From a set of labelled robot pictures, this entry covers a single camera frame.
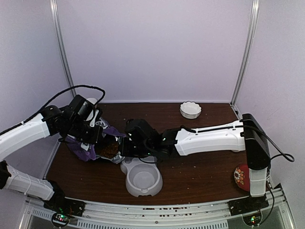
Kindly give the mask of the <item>purple puppy food bag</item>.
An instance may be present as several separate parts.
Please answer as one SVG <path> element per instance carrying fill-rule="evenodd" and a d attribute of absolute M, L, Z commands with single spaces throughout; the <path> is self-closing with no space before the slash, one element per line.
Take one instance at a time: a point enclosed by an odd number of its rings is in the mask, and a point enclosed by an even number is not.
<path fill-rule="evenodd" d="M 99 125 L 102 128 L 102 136 L 99 138 L 96 144 L 86 144 L 77 141 L 74 137 L 68 136 L 65 139 L 66 146 L 72 151 L 80 160 L 91 161 L 96 159 L 105 159 L 112 163 L 118 164 L 124 160 L 124 157 L 118 152 L 117 156 L 112 159 L 107 159 L 100 156 L 100 151 L 103 147 L 108 146 L 111 143 L 122 142 L 122 139 L 126 137 L 126 134 L 120 133 L 115 127 L 111 126 L 106 120 L 100 118 L 95 125 Z"/>

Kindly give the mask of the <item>grey double pet bowl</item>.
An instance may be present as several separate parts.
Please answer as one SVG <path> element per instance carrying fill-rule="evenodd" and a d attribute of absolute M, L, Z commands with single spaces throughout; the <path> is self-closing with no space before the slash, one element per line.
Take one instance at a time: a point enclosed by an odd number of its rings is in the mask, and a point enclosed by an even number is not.
<path fill-rule="evenodd" d="M 157 167 L 157 158 L 127 157 L 121 162 L 121 171 L 126 175 L 127 191 L 134 197 L 155 196 L 163 187 L 163 178 Z"/>

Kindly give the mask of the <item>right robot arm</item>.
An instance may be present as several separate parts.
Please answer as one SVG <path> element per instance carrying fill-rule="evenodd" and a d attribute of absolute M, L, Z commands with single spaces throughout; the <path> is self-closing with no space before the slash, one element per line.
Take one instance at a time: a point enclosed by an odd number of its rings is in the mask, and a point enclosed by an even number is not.
<path fill-rule="evenodd" d="M 247 210 L 255 210 L 263 202 L 267 171 L 271 158 L 267 136 L 251 114 L 228 124 L 203 128 L 166 129 L 158 133 L 144 119 L 130 119 L 125 127 L 126 137 L 118 149 L 122 156 L 145 158 L 154 156 L 166 160 L 175 155 L 224 151 L 246 152 L 250 178 L 250 196 L 244 200 Z"/>

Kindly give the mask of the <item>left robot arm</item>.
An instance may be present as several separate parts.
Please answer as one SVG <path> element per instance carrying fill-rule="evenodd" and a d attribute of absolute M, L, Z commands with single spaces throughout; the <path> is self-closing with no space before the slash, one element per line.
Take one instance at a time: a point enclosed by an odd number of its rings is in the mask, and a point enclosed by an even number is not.
<path fill-rule="evenodd" d="M 55 183 L 20 172 L 8 165 L 5 158 L 32 142 L 55 134 L 62 138 L 69 136 L 84 149 L 89 149 L 89 146 L 98 142 L 102 133 L 101 128 L 95 124 L 101 116 L 97 103 L 95 98 L 85 99 L 77 95 L 68 106 L 47 106 L 29 121 L 1 134 L 0 187 L 49 201 L 58 212 L 64 212 L 69 206 L 68 200 Z"/>

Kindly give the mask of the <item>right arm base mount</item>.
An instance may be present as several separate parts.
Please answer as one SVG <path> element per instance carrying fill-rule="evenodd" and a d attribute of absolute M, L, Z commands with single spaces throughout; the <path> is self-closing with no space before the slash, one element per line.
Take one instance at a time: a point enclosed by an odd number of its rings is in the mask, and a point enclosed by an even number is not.
<path fill-rule="evenodd" d="M 259 226 L 263 220 L 261 210 L 269 207 L 266 196 L 248 196 L 228 202 L 231 216 L 242 215 L 243 221 L 247 226 Z"/>

